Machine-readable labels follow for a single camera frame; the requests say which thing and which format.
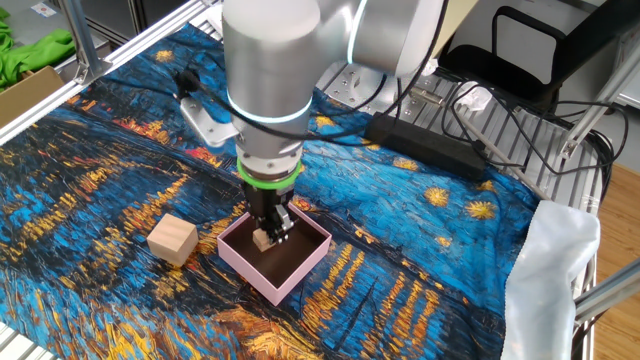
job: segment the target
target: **black power strip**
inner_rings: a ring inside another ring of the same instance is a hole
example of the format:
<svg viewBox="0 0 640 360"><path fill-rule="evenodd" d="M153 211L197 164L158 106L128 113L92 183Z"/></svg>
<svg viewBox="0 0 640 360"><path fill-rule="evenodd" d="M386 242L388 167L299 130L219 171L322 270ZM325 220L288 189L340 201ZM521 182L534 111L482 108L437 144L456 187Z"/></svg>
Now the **black power strip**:
<svg viewBox="0 0 640 360"><path fill-rule="evenodd" d="M485 160L469 144L436 134L427 129L385 116L373 121L364 133L370 141L382 139L381 145L426 165L433 165L470 180L480 180Z"/></svg>

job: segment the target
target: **pink cardboard box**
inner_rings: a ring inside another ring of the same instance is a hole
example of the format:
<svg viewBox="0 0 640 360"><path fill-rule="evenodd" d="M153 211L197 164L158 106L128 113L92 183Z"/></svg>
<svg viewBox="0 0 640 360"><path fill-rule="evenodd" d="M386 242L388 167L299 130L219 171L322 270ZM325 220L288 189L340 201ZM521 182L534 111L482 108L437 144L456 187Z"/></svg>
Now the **pink cardboard box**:
<svg viewBox="0 0 640 360"><path fill-rule="evenodd" d="M329 251L331 234L289 204L295 226L289 240L265 252L253 243L255 221L249 213L218 236L218 253L273 305L304 278Z"/></svg>

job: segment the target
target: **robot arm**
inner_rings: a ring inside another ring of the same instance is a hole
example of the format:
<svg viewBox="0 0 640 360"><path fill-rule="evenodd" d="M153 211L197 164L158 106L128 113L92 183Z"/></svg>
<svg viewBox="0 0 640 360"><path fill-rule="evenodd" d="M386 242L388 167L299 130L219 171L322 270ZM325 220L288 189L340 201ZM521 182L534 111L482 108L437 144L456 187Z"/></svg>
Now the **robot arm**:
<svg viewBox="0 0 640 360"><path fill-rule="evenodd" d="M442 11L443 0L226 0L229 104L271 129L305 134L314 86L332 63L411 73L425 57ZM302 141L268 134L235 115L211 141L202 131L203 110L188 105L192 111L183 114L210 145L235 135L249 211L272 243L286 240Z"/></svg>

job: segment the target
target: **cardboard box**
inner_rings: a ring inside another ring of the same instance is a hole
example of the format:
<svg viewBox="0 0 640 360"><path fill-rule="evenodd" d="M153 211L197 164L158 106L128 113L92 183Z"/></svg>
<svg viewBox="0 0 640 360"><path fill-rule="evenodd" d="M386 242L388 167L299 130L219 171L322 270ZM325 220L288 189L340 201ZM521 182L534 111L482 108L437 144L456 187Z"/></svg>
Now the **cardboard box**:
<svg viewBox="0 0 640 360"><path fill-rule="evenodd" d="M253 243L256 222L249 213L218 236L218 253L273 305L278 305L322 258L331 234L289 204L297 219L289 240L264 252Z"/></svg>
<svg viewBox="0 0 640 360"><path fill-rule="evenodd" d="M23 80L0 92L0 128L4 127L47 96L60 89L64 82L47 66L35 74L22 74Z"/></svg>

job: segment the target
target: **black chair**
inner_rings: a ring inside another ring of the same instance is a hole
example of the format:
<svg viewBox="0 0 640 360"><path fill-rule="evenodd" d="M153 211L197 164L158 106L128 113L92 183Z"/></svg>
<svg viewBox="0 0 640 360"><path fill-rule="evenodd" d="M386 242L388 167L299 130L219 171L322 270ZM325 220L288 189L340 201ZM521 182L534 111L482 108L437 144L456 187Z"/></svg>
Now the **black chair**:
<svg viewBox="0 0 640 360"><path fill-rule="evenodd" d="M504 15L556 40L551 81L542 83L518 66L500 58L497 51L498 17ZM493 17L492 52L461 45L441 55L440 66L496 86L525 103L546 111L558 99L562 83L610 41L640 21L640 0L608 0L569 35L514 8L503 6Z"/></svg>

